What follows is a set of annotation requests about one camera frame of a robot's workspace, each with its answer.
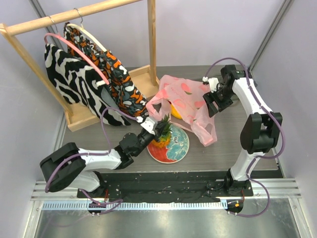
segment wooden base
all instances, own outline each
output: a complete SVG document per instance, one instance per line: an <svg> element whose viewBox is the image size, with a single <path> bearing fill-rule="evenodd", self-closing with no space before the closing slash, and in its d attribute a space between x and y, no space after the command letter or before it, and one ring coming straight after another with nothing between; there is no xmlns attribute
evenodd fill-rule
<svg viewBox="0 0 317 238"><path fill-rule="evenodd" d="M159 79L156 78L157 85L151 83L149 65L132 70L129 74L135 86L147 99L152 98L158 92ZM72 104L70 107L73 111L73 115L71 116L65 111L65 117L68 128L71 131L80 130L100 121L98 117L91 113L88 107L82 106L79 103Z"/></svg>

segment metal hanger hook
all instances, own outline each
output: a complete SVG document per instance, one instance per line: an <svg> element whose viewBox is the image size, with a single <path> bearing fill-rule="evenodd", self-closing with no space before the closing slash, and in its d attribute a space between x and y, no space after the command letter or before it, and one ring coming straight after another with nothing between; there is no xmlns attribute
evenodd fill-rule
<svg viewBox="0 0 317 238"><path fill-rule="evenodd" d="M78 11L78 14L80 15L80 17L81 17L81 22L80 22L80 24L83 24L83 21L84 21L84 19L83 19L83 16L81 15L81 13L80 13L80 11L77 9L77 8L74 8L76 11Z"/></svg>
<svg viewBox="0 0 317 238"><path fill-rule="evenodd" d="M54 24L55 28L56 28L56 33L58 33L58 28L56 26L56 23L54 22L53 18L51 18L51 16L49 16L49 18L51 19L52 23Z"/></svg>

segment wooden pole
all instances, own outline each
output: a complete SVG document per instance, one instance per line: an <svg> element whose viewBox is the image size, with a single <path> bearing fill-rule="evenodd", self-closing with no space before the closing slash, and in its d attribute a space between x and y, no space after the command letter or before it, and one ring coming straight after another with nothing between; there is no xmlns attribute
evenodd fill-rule
<svg viewBox="0 0 317 238"><path fill-rule="evenodd" d="M155 0L148 0L149 46L150 46L150 77L153 85L157 85L157 55L156 55L156 19Z"/></svg>
<svg viewBox="0 0 317 238"><path fill-rule="evenodd" d="M92 4L89 6L84 6L84 7L78 8L78 10L80 11L82 16L87 16L87 15L91 15L91 14L98 13L101 11L116 8L119 6L124 6L124 5L134 3L137 1L141 1L141 0L108 0L108 1L103 1L100 3ZM80 17L80 15L79 15L78 11L75 9L70 10L70 11L65 11L65 12L51 16L51 18L53 19L53 21L56 24L66 22L69 20L73 20L73 19L76 19L79 17ZM6 31L7 31L7 34L9 34L11 36L15 36L18 34L22 34L25 32L37 30L37 29L52 26L52 25L53 25L53 22L51 21L51 19L49 17L42 17L42 18L39 18L36 20L32 20L32 21L20 23L17 25L9 26L9 27L7 27Z"/></svg>
<svg viewBox="0 0 317 238"><path fill-rule="evenodd" d="M39 65L35 62L32 56L27 52L23 45L15 36L10 36L7 31L7 27L4 24L0 24L0 32L6 38L6 40L12 45L12 47L18 52L18 54L23 58L23 60L28 64L28 66L33 70L33 72L40 78L48 90L53 94L56 100L61 104L65 111L69 114L73 114L70 105L65 101L57 89L52 85L50 80L47 78L46 74L43 73Z"/></svg>

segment red wire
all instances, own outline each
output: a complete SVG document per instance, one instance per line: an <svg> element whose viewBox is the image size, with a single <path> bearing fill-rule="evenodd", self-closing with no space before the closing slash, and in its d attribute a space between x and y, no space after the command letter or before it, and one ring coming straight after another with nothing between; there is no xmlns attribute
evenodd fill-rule
<svg viewBox="0 0 317 238"><path fill-rule="evenodd" d="M244 199L245 199L243 190L241 190L241 193L242 193L242 202L241 203L243 203Z"/></svg>
<svg viewBox="0 0 317 238"><path fill-rule="evenodd" d="M105 195L105 200L104 200L105 202L106 202L106 200L108 198L108 192L109 192L108 189L106 189L106 195Z"/></svg>

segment clothes hanger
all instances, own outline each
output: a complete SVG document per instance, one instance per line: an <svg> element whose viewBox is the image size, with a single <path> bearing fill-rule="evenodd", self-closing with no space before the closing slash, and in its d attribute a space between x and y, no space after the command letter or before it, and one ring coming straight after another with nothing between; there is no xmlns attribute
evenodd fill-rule
<svg viewBox="0 0 317 238"><path fill-rule="evenodd" d="M58 32L57 26L54 22L54 20L49 16L49 18L51 19L51 21L53 22L53 24L56 27L56 32ZM44 36L44 41L46 44L48 44L48 40L47 40L47 36L52 36L57 38L58 40L64 42L65 44L67 44L70 48L72 48L76 53L78 53L99 75L100 77L103 79L103 81L109 85L109 81L107 80L107 78L105 77L105 75L100 71L100 69L84 54L81 52L81 50L79 50L77 47L75 47L72 43L68 42L67 40L65 40L63 37L60 36L60 34L54 34L54 33L46 33Z"/></svg>
<svg viewBox="0 0 317 238"><path fill-rule="evenodd" d="M83 26L83 21L84 21L83 16L81 15L80 11L79 11L77 8L74 8L74 9L77 10L78 14L79 14L80 17L81 17L81 22L80 22L81 27L78 26L78 25L76 25L76 24L72 24L72 23L68 23L68 24L66 25L66 27L69 26L69 27L74 27L74 28L76 28L76 29L79 30L81 33L83 33L84 35L88 36L88 38L90 38L103 52L106 52L107 49L106 49L92 34L90 34L88 31L86 31L86 30L84 29L84 26Z"/></svg>

